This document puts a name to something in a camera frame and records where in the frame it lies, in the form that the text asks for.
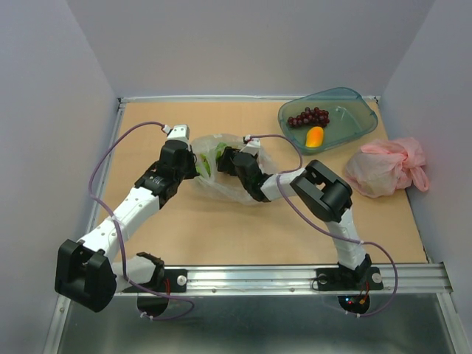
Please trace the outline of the clear plastic bag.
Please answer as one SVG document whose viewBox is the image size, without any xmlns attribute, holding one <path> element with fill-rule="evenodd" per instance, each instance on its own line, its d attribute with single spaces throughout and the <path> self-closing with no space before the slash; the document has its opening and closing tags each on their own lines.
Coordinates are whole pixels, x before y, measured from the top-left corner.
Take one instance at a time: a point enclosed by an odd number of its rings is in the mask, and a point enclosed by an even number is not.
<svg viewBox="0 0 472 354">
<path fill-rule="evenodd" d="M 262 184 L 277 171 L 271 157 L 262 147 L 257 156 L 242 153 L 243 138 L 227 133 L 201 136 L 191 142 L 191 148 L 196 155 L 196 166 L 201 154 L 215 160 L 214 178 L 208 180 L 199 176 L 193 180 L 194 188 L 202 195 L 221 201 L 238 202 L 244 205 L 268 203 L 270 199 L 262 192 Z M 242 170 L 240 177 L 220 173 L 217 170 L 216 159 L 223 149 L 229 146 L 241 152 L 235 164 Z"/>
</svg>

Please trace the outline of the orange fruit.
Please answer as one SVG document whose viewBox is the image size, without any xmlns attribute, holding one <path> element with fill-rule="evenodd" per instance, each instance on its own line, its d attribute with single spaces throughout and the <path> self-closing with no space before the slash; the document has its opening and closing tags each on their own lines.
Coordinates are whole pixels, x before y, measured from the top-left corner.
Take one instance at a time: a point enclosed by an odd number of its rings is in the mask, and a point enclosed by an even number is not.
<svg viewBox="0 0 472 354">
<path fill-rule="evenodd" d="M 305 146 L 307 148 L 319 148 L 322 146 L 325 137 L 325 131 L 320 126 L 312 127 L 305 138 Z"/>
</svg>

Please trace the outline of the red grape bunch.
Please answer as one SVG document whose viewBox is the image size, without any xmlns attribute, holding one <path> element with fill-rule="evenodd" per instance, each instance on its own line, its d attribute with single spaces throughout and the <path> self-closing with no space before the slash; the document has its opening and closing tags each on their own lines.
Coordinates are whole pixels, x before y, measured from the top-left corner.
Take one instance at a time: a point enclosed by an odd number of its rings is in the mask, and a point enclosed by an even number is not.
<svg viewBox="0 0 472 354">
<path fill-rule="evenodd" d="M 303 126 L 326 128 L 330 123 L 329 112 L 319 107 L 313 109 L 306 107 L 297 116 L 287 118 L 287 123 L 290 128 L 301 128 Z"/>
</svg>

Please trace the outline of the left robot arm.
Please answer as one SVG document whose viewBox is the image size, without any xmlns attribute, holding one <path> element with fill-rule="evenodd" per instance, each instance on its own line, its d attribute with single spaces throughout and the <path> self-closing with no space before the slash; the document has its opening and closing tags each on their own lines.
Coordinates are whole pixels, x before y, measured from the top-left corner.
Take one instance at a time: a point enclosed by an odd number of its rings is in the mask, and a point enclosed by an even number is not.
<svg viewBox="0 0 472 354">
<path fill-rule="evenodd" d="M 112 262 L 124 254 L 125 242 L 178 191 L 185 179 L 196 177 L 195 156 L 187 139 L 167 139 L 159 159 L 136 181 L 125 200 L 78 241 L 58 249 L 55 291 L 100 312 L 114 294 L 131 286 L 168 296 L 164 261 L 140 252 L 130 260 Z"/>
</svg>

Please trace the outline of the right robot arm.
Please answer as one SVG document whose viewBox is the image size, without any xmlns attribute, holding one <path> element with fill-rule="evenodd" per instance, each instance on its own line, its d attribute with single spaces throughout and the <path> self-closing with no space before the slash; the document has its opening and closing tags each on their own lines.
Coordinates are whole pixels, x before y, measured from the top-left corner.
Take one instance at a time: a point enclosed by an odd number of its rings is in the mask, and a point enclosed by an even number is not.
<svg viewBox="0 0 472 354">
<path fill-rule="evenodd" d="M 217 157 L 221 173 L 239 178 L 244 190 L 257 202 L 270 202 L 292 196 L 301 199 L 308 210 L 328 228 L 333 238 L 338 266 L 320 268 L 312 285 L 320 291 L 372 290 L 372 261 L 353 223 L 353 191 L 348 184 L 320 161 L 289 173 L 264 173 L 257 156 L 227 147 Z"/>
</svg>

